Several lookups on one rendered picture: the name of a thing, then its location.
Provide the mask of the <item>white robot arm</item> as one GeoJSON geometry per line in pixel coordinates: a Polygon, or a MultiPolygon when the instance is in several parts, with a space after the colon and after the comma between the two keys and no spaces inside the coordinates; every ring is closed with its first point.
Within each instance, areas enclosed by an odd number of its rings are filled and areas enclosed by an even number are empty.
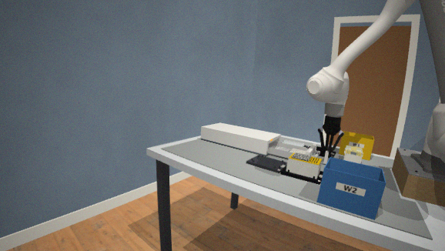
{"type": "MultiPolygon", "coordinates": [[[[322,68],[306,84],[308,94],[326,102],[327,116],[343,116],[349,92],[349,65],[378,40],[416,0],[387,0],[377,20],[352,42],[328,67],[322,68]],[[345,81],[344,81],[345,79],[345,81]],[[331,103],[331,104],[330,104],[331,103]]],[[[411,154],[424,172],[445,176],[445,0],[420,0],[440,92],[433,109],[421,154],[411,154]]]]}

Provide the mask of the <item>yellow open-top bin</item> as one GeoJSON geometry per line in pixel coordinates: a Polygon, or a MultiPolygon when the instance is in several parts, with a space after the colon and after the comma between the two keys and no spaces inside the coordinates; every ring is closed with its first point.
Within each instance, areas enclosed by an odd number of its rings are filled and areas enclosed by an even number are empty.
{"type": "Polygon", "coordinates": [[[358,134],[354,132],[345,132],[344,136],[342,136],[341,143],[340,143],[340,155],[345,155],[344,149],[346,146],[355,146],[359,148],[363,148],[363,158],[365,160],[370,160],[372,149],[373,149],[373,143],[374,138],[373,136],[358,134]],[[362,138],[360,138],[362,137],[362,138]]]}

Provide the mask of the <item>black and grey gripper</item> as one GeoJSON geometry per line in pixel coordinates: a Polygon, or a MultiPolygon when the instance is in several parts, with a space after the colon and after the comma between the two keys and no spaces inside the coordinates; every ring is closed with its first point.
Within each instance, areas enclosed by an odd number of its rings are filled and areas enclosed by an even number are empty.
{"type": "Polygon", "coordinates": [[[318,129],[318,132],[320,134],[321,148],[325,150],[325,152],[324,152],[325,157],[324,157],[324,161],[323,161],[324,164],[327,164],[328,157],[330,157],[330,151],[333,151],[336,148],[340,138],[344,135],[344,132],[341,131],[340,123],[341,123],[341,117],[337,118],[337,117],[331,117],[331,116],[326,115],[323,127],[318,129]],[[324,143],[323,133],[322,133],[323,130],[326,133],[326,145],[325,146],[323,145],[323,143],[324,143]],[[338,139],[336,140],[333,148],[331,148],[332,143],[333,143],[333,137],[338,132],[340,132],[338,139]],[[330,135],[331,135],[331,138],[330,138],[330,135]],[[330,138],[330,144],[328,144],[329,138],[330,138]],[[328,145],[329,145],[329,148],[328,148],[328,145]]]}

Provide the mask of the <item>blue open-top bin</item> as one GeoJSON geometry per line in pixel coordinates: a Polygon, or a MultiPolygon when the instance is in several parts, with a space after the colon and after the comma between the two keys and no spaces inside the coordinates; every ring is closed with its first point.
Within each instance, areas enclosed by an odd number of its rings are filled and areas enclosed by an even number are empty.
{"type": "Polygon", "coordinates": [[[317,202],[375,220],[385,185],[383,169],[330,157],[317,202]]]}

